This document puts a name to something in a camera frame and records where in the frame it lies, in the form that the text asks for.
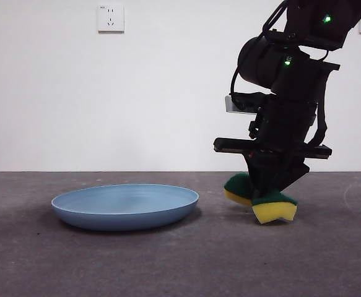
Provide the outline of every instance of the gray floor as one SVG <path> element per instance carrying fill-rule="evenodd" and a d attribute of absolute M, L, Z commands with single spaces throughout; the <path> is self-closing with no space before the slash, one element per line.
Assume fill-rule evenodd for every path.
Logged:
<path fill-rule="evenodd" d="M 361 296 L 361 173 L 286 190 L 293 223 L 259 225 L 223 198 L 233 173 L 0 173 L 0 296 Z M 118 183 L 199 192 L 186 219 L 99 233 L 61 223 L 54 196 Z"/>

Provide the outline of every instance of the yellow sponge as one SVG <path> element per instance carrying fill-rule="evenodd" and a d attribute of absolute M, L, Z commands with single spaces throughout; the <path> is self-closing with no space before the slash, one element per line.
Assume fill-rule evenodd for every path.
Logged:
<path fill-rule="evenodd" d="M 253 206 L 253 212 L 260 224 L 265 224 L 279 218 L 293 221 L 297 206 L 290 202 L 270 202 Z"/>
<path fill-rule="evenodd" d="M 252 206 L 252 200 L 247 197 L 241 197 L 241 196 L 235 195 L 234 193 L 231 193 L 230 191 L 228 191 L 226 189 L 224 189 L 224 194 L 228 199 L 233 200 L 236 203 L 243 204 L 246 206 Z"/>
<path fill-rule="evenodd" d="M 225 196 L 239 204 L 252 206 L 253 212 L 261 224 L 279 218 L 292 221 L 297 211 L 297 201 L 273 189 L 265 196 L 250 199 L 250 178 L 246 173 L 238 173 L 224 185 Z"/>

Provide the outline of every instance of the plate rim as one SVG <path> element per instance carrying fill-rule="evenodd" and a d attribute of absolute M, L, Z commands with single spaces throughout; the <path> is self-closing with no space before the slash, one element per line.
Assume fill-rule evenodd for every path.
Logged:
<path fill-rule="evenodd" d="M 165 210 L 158 210 L 158 211 L 154 211 L 154 212 L 135 212 L 135 213 L 92 213 L 92 212 L 76 212 L 73 210 L 68 210 L 68 209 L 64 209 L 62 207 L 58 207 L 57 205 L 54 204 L 54 201 L 57 198 L 60 198 L 61 196 L 65 196 L 67 194 L 73 193 L 73 192 L 81 192 L 81 191 L 85 191 L 85 190 L 90 190 L 90 189 L 96 189 L 96 188 L 101 188 L 101 187 L 116 187 L 116 186 L 165 186 L 165 187 L 174 187 L 174 188 L 178 188 L 178 189 L 183 189 L 183 190 L 187 190 L 190 191 L 192 193 L 194 193 L 196 195 L 196 198 L 185 205 L 182 205 L 181 207 L 173 207 L 171 209 L 165 209 Z M 83 189 L 78 189 L 78 190 L 74 190 L 74 191 L 69 191 L 69 192 L 65 192 L 62 193 L 58 196 L 56 196 L 55 198 L 53 198 L 51 200 L 51 206 L 54 209 L 58 209 L 58 210 L 62 210 L 63 212 L 70 212 L 70 213 L 78 213 L 78 214 L 82 214 L 82 215 L 116 215 L 116 216 L 120 216 L 120 215 L 146 215 L 146 214 L 150 214 L 150 213 L 159 213 L 159 212 L 168 212 L 171 210 L 176 210 L 176 209 L 182 209 L 184 207 L 188 207 L 190 205 L 193 205 L 195 203 L 197 203 L 199 200 L 199 194 L 198 192 L 192 190 L 192 189 L 188 189 L 187 187 L 180 187 L 180 186 L 174 186 L 174 185 L 170 185 L 170 184 L 107 184 L 104 186 L 96 186 L 96 187 L 86 187 Z"/>

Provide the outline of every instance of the plastic plate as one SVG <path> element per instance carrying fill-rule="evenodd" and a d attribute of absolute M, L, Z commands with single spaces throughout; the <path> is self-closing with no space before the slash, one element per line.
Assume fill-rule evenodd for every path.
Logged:
<path fill-rule="evenodd" d="M 62 221 L 99 231 L 130 231 L 164 226 L 184 218 L 198 193 L 162 184 L 91 187 L 55 197 L 52 207 Z"/>

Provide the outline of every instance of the cable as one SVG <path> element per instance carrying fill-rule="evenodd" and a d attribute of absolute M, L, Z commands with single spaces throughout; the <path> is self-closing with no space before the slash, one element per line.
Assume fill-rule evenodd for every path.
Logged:
<path fill-rule="evenodd" d="M 326 50 L 326 55 L 325 55 L 323 58 L 319 59 L 318 61 L 323 61 L 323 60 L 325 60 L 328 56 L 329 56 L 329 50 L 327 49 L 327 50 Z"/>
<path fill-rule="evenodd" d="M 240 63 L 238 64 L 237 68 L 235 69 L 234 75 L 232 77 L 232 81 L 231 81 L 231 88 L 230 88 L 230 94 L 234 93 L 234 88 L 235 88 L 235 81 L 238 77 L 240 68 L 243 66 L 243 64 L 245 63 L 247 57 L 249 56 L 249 54 L 251 53 L 252 49 L 259 43 L 259 41 L 264 37 L 264 35 L 271 29 L 271 27 L 279 20 L 279 18 L 281 17 L 281 15 L 284 13 L 284 11 L 286 10 L 287 6 L 288 6 L 288 1 L 289 0 L 285 0 L 282 1 L 279 6 L 276 8 L 276 10 L 271 14 L 271 16 L 267 19 L 267 21 L 264 23 L 263 25 L 263 31 L 261 32 L 261 34 L 257 37 L 257 39 L 253 42 L 252 46 L 249 48 L 249 50 L 245 53 L 242 61 L 240 61 Z"/>

